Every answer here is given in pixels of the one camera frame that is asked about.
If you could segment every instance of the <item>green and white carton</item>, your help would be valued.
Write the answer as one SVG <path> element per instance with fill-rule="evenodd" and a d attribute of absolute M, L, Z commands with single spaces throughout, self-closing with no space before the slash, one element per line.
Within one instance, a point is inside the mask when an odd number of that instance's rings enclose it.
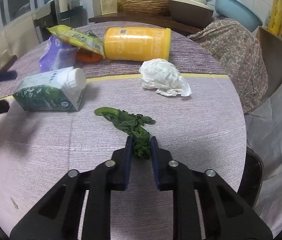
<path fill-rule="evenodd" d="M 78 111 L 86 85 L 80 68 L 63 68 L 25 77 L 13 94 L 25 111 Z"/>

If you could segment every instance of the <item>yellow stripe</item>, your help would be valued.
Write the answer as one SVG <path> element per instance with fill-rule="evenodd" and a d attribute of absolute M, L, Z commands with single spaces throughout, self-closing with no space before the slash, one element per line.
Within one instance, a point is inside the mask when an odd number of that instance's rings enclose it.
<path fill-rule="evenodd" d="M 184 77 L 205 77 L 205 78 L 229 78 L 223 74 L 199 74 L 199 73 L 181 73 Z M 117 76 L 104 76 L 96 78 L 87 78 L 88 82 L 104 81 L 104 80 L 117 80 L 117 79 L 130 79 L 139 78 L 140 74 L 128 74 L 128 75 L 117 75 Z"/>

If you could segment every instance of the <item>white crumpled paper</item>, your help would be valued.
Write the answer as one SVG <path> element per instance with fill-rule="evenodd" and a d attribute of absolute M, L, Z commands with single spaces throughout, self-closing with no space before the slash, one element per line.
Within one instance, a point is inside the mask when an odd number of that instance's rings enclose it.
<path fill-rule="evenodd" d="M 184 77 L 172 63 L 164 59 L 157 58 L 143 62 L 139 72 L 142 88 L 158 88 L 156 92 L 164 96 L 181 94 L 182 97 L 187 97 L 192 94 Z"/>

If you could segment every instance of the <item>green leafy vegetable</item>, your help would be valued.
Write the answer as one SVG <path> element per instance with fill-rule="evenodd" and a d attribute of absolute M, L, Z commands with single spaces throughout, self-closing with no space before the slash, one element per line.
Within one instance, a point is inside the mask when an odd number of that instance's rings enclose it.
<path fill-rule="evenodd" d="M 129 114 L 126 111 L 111 107 L 100 107 L 94 110 L 96 115 L 102 115 L 113 125 L 133 137 L 133 154 L 140 159 L 150 159 L 150 133 L 142 126 L 155 124 L 149 116 L 142 114 Z"/>

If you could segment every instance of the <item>plastic basket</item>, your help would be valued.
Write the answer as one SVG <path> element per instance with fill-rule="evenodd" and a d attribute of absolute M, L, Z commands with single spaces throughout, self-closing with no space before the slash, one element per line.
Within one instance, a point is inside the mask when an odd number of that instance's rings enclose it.
<path fill-rule="evenodd" d="M 118 12 L 118 0 L 100 0 L 101 14 Z"/>

